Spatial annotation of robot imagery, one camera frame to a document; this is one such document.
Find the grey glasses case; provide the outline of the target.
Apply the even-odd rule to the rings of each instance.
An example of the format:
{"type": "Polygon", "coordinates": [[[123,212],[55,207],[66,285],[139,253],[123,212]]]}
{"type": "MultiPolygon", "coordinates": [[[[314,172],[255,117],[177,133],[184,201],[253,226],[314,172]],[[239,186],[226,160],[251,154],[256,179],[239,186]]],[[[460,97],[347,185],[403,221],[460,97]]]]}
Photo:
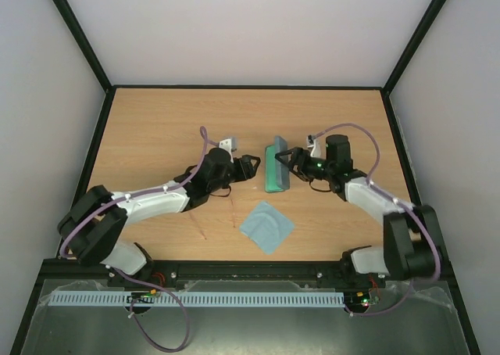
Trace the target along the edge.
{"type": "Polygon", "coordinates": [[[276,154],[285,152],[287,142],[279,135],[274,137],[273,144],[265,148],[265,191],[278,193],[290,188],[290,177],[287,166],[276,159],[276,154]]]}

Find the pink translucent sunglasses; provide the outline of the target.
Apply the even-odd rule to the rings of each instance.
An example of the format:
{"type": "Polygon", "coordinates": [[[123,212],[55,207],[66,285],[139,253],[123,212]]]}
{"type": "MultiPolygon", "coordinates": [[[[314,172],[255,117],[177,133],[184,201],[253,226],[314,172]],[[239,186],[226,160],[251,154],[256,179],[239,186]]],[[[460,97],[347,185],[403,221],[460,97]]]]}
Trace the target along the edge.
{"type": "Polygon", "coordinates": [[[207,233],[218,225],[236,228],[234,199],[231,196],[212,197],[205,205],[187,212],[187,218],[193,224],[202,240],[207,240],[207,233]]]}

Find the light blue cleaning cloth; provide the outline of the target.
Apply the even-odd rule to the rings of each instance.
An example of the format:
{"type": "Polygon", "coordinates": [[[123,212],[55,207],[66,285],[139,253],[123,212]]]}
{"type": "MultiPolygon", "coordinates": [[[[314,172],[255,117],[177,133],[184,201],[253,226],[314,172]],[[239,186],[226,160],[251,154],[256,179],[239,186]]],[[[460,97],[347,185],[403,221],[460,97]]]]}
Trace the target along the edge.
{"type": "Polygon", "coordinates": [[[292,233],[295,224],[268,202],[260,202],[240,225],[240,232],[266,255],[274,253],[292,233]]]}

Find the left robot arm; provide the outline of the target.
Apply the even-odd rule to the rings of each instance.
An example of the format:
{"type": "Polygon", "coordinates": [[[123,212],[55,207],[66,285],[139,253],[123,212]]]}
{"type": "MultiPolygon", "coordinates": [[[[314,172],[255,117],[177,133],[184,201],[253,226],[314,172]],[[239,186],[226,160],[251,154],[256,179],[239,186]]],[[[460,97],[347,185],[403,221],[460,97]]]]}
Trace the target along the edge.
{"type": "Polygon", "coordinates": [[[97,185],[59,222],[59,253],[85,267],[109,267],[133,283],[149,281],[154,262],[140,244],[120,240],[123,229],[152,217],[194,210],[215,192],[254,178],[260,163],[257,156],[236,158],[217,147],[210,149],[199,164],[160,186],[111,192],[97,185]]]}

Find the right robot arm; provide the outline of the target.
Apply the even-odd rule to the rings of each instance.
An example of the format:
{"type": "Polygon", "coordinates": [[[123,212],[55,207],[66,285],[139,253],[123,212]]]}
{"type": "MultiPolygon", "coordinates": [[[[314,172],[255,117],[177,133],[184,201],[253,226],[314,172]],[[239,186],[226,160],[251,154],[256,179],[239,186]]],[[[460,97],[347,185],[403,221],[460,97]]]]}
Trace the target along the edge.
{"type": "Polygon", "coordinates": [[[326,152],[308,137],[306,148],[288,148],[281,137],[274,141],[277,183],[286,185],[290,175],[312,184],[328,183],[329,192],[369,214],[382,227],[380,247],[361,246],[343,252],[341,278],[359,285],[368,274],[381,274],[396,281],[438,279],[448,262],[448,252],[436,211],[417,206],[376,186],[364,172],[355,168],[348,137],[332,134],[326,139],[326,152]]]}

